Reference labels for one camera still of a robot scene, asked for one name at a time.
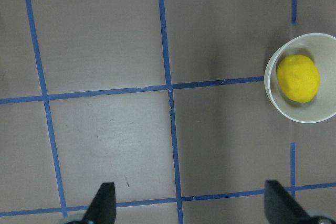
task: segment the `yellow fruit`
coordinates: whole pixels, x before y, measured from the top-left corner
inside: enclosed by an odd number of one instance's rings
[[[320,88],[320,74],[314,62],[304,55],[286,56],[277,69],[278,83],[290,100],[310,102]]]

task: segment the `white bowl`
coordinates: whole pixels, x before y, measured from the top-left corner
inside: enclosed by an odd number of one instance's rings
[[[277,80],[277,62],[287,55],[310,57],[320,72],[320,89],[308,103],[286,98]],[[300,123],[317,123],[336,114],[336,38],[328,34],[305,34],[283,45],[269,60],[264,84],[272,104],[287,118]]]

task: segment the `yellow ball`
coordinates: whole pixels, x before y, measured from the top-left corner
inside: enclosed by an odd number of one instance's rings
[[[304,55],[286,56],[278,66],[277,78],[290,100],[310,102],[320,88],[320,74],[314,62]]]

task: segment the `blue grid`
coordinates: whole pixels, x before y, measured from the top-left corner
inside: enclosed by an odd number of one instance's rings
[[[176,198],[121,202],[121,203],[117,203],[117,207],[141,206],[141,205],[164,204],[164,203],[176,202],[177,212],[179,216],[178,217],[179,224],[182,224],[183,223],[182,202],[184,201],[246,197],[246,196],[253,196],[253,195],[262,195],[264,193],[264,190],[260,189],[260,190],[251,190],[251,191],[240,191],[240,192],[227,193],[227,194],[198,195],[198,196],[182,197],[179,159],[178,159],[179,157],[178,157],[178,151],[177,151],[175,111],[174,111],[174,89],[189,89],[189,88],[199,88],[199,87],[209,87],[209,86],[231,85],[231,84],[237,84],[237,83],[262,82],[264,81],[263,76],[172,84],[171,73],[170,73],[170,63],[169,63],[166,20],[165,20],[165,5],[164,5],[164,0],[159,0],[163,60],[164,60],[166,85],[149,86],[145,88],[123,88],[123,89],[84,91],[84,92],[64,93],[64,94],[48,94],[47,88],[46,88],[46,82],[44,78],[44,73],[43,73],[43,66],[42,66],[41,57],[40,57],[40,51],[39,51],[39,45],[38,45],[38,39],[37,39],[37,34],[36,34],[34,14],[33,14],[31,0],[26,0],[26,8],[27,8],[31,39],[33,43],[34,53],[35,53],[36,66],[38,70],[38,76],[39,76],[39,82],[40,82],[42,95],[37,95],[37,96],[32,96],[32,97],[17,97],[17,98],[0,99],[0,104],[34,102],[34,101],[44,102],[48,131],[49,131],[49,138],[50,138],[50,145],[51,145],[51,150],[53,154],[52,156],[53,156],[53,161],[54,161],[54,166],[55,166],[55,174],[57,178],[57,186],[58,186],[58,191],[59,191],[61,207],[60,208],[12,211],[12,212],[0,212],[0,217],[32,215],[32,214],[46,214],[46,213],[52,213],[52,212],[62,212],[63,216],[66,216],[67,212],[69,211],[80,211],[80,210],[86,210],[88,208],[88,206],[78,206],[78,207],[67,207],[66,206],[49,101],[57,100],[57,99],[72,99],[72,98],[78,98],[78,97],[93,97],[97,95],[114,95],[114,94],[167,90],[167,93],[169,96],[169,105],[171,107],[170,116],[171,116],[173,159],[174,159],[174,168],[175,168]],[[291,21],[293,24],[296,23],[296,19],[297,19],[297,0],[292,0]],[[331,188],[331,187],[336,187],[336,183],[304,185],[304,186],[299,186],[299,187],[296,186],[296,145],[295,143],[292,143],[290,145],[290,187],[287,187],[286,190],[291,192],[292,196],[295,197],[296,191],[320,189],[320,188]]]

